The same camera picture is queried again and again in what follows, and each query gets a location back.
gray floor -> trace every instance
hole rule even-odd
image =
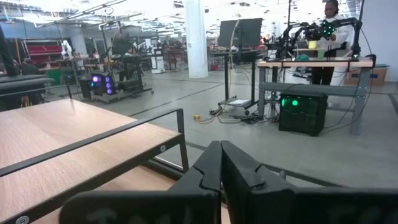
[[[393,106],[398,100],[396,83],[372,87],[373,94],[363,112],[362,135],[349,135],[348,127],[324,136],[309,137],[280,132],[276,123],[221,124],[218,120],[211,124],[196,123],[193,115],[199,114],[207,118],[209,109],[217,109],[217,102],[223,100],[223,74],[224,71],[210,72],[208,78],[189,79],[187,70],[158,75],[148,73],[144,81],[153,87],[153,95],[145,92],[138,98],[126,98],[115,103],[90,103],[127,116],[133,115],[137,119],[168,108],[183,108],[186,139],[193,143],[188,144],[191,165],[202,153],[192,147],[194,144],[207,146],[213,140],[229,140],[255,159],[273,166],[352,187],[397,187],[398,111]],[[287,82],[305,82],[304,79],[292,78],[290,75],[286,77]],[[232,83],[231,95],[250,97],[249,82],[244,74],[234,72]],[[338,85],[340,78],[334,78],[333,83]],[[55,96],[60,91],[65,92],[53,90]],[[57,97],[50,96],[48,99],[56,100]],[[347,108],[351,98],[329,97],[328,101]],[[326,126],[336,124],[343,115],[344,112],[328,110]],[[348,124],[351,116],[348,113],[339,126]],[[175,115],[153,123],[177,129]],[[181,163],[178,148],[169,150],[161,157]]]

computer tower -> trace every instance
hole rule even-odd
[[[324,93],[285,91],[280,95],[279,131],[317,136],[325,125]]]

wooden table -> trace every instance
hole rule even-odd
[[[150,120],[21,170],[0,175],[0,223],[15,223],[24,215],[35,221],[62,206],[72,195],[100,187],[126,172],[127,179],[135,178],[139,183],[132,181],[131,185],[123,186],[127,179],[122,175],[101,188],[166,189],[171,184],[170,180],[141,167],[131,169],[178,144],[181,151],[185,151],[182,159],[186,160],[183,162],[186,169],[183,126],[181,128],[179,123],[179,132],[175,132],[147,123]],[[61,147],[132,121],[135,119],[70,99],[2,112],[0,174],[4,174],[9,166],[27,165],[27,159],[45,157],[48,152],[53,153]]]
[[[302,91],[324,93],[333,96],[355,97],[355,106],[353,110],[353,119],[350,133],[354,135],[360,134],[362,112],[365,106],[365,97],[368,92],[368,82],[374,66],[370,58],[359,58],[357,62],[350,61],[347,57],[332,57],[320,60],[318,58],[310,58],[308,61],[296,61],[290,58],[284,60],[270,60],[257,63],[260,68],[259,80],[259,116],[264,116],[265,91],[273,91],[271,94],[271,116],[275,115],[275,100],[277,99],[276,91]],[[361,67],[361,78],[358,86],[326,86],[326,85],[304,85],[293,83],[278,83],[278,69],[290,67]],[[266,69],[272,69],[272,82],[266,82]]]

purple light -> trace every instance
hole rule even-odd
[[[93,82],[98,82],[99,80],[100,80],[100,78],[98,76],[93,77]]]

